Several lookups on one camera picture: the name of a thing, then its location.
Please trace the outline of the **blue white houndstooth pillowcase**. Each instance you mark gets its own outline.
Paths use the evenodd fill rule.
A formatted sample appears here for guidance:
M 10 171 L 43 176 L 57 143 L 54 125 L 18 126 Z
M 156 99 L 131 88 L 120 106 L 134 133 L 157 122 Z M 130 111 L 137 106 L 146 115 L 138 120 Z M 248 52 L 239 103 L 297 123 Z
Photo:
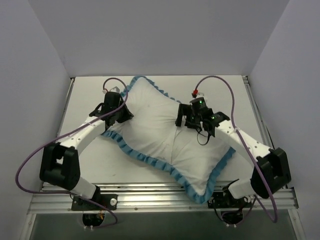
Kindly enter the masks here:
M 206 203 L 235 150 L 216 138 L 200 145 L 196 130 L 177 127 L 180 101 L 145 76 L 133 77 L 121 96 L 133 118 L 115 123 L 102 136 L 129 157 L 169 173 L 195 203 Z

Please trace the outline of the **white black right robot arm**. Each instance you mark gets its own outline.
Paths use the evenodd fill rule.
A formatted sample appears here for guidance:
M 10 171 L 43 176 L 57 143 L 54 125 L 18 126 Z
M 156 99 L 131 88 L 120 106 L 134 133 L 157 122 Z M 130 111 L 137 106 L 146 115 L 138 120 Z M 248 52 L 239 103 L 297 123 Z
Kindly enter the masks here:
M 253 164 L 251 178 L 231 183 L 222 193 L 225 205 L 232 207 L 240 198 L 250 195 L 267 199 L 292 180 L 287 153 L 282 148 L 273 149 L 255 140 L 223 112 L 213 112 L 203 97 L 195 98 L 189 104 L 179 104 L 176 126 L 180 127 L 183 120 L 187 128 L 198 132 L 204 130 L 208 137 L 228 144 Z

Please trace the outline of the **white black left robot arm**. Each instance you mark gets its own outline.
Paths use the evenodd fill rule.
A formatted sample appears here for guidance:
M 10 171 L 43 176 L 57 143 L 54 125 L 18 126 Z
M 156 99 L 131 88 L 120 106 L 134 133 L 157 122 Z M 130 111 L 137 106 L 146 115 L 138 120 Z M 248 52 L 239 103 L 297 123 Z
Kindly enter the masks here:
M 133 118 L 120 93 L 107 92 L 100 103 L 74 133 L 69 133 L 43 149 L 39 178 L 83 198 L 83 204 L 95 210 L 101 203 L 98 186 L 81 177 L 79 156 L 99 135 L 115 123 Z

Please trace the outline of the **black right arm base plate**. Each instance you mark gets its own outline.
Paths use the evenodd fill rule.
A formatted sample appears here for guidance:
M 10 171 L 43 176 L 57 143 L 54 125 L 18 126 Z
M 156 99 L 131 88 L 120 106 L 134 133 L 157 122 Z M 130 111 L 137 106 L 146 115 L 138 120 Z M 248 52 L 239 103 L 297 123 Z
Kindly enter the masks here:
M 252 206 L 252 199 L 245 196 L 239 199 L 233 198 L 227 186 L 221 190 L 215 190 L 207 201 L 209 209 L 243 209 Z

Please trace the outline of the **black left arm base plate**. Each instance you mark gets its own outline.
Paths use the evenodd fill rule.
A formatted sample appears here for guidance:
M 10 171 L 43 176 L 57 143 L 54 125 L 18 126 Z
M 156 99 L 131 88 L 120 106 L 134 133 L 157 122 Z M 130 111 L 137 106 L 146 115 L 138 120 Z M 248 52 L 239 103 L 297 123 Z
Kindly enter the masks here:
M 117 209 L 118 195 L 117 194 L 102 194 L 98 203 L 105 208 L 114 211 Z M 96 204 L 90 203 L 79 196 L 74 196 L 71 205 L 72 211 L 98 211 L 102 210 Z

